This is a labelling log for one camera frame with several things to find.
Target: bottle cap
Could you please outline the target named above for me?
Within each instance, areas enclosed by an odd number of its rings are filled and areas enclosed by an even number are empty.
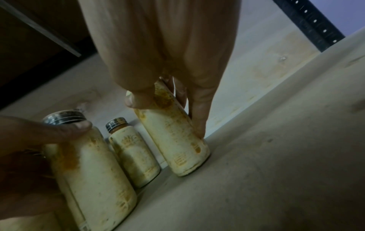
[[[126,124],[127,121],[123,117],[118,117],[115,119],[112,119],[111,121],[107,122],[105,127],[110,132],[114,128],[118,127],[119,125]]]
[[[52,125],[71,124],[84,120],[86,120],[84,114],[77,110],[55,112],[43,118],[44,123]]]

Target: silver cap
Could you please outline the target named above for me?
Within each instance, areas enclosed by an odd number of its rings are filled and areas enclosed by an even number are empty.
[[[76,110],[55,112],[43,118],[44,123],[52,125],[70,124],[83,120],[86,120],[84,114]]]
[[[108,130],[108,132],[110,132],[117,126],[126,124],[126,123],[127,123],[127,121],[123,117],[118,117],[118,118],[112,119],[111,121],[107,122],[105,126],[106,126],[106,129]]]

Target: black metal strip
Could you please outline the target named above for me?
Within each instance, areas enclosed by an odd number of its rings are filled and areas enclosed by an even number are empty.
[[[62,72],[80,63],[96,53],[96,48],[90,37],[75,44],[82,56],[76,57],[63,50],[42,64],[19,75],[0,88],[0,109],[15,102],[29,92],[52,80]]]
[[[273,0],[321,52],[345,36],[309,0]]]

